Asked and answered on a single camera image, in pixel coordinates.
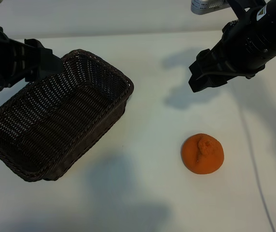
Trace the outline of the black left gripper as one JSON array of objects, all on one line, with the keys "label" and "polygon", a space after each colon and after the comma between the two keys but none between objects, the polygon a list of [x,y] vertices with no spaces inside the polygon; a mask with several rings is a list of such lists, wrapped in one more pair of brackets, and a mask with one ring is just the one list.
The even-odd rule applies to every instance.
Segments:
[{"label": "black left gripper", "polygon": [[[36,59],[43,60],[36,66]],[[0,27],[0,91],[22,79],[35,82],[62,72],[63,62],[53,57],[52,49],[36,39],[24,39],[24,43],[12,40]]]}]

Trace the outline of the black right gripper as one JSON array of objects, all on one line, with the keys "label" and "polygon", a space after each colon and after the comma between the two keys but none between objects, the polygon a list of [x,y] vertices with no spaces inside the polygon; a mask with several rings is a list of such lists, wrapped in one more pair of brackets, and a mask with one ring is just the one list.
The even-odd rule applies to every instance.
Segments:
[{"label": "black right gripper", "polygon": [[242,19],[227,23],[215,47],[196,56],[189,66],[192,76],[189,85],[193,92],[220,87],[237,76],[253,77],[266,64],[264,26],[256,19]]}]

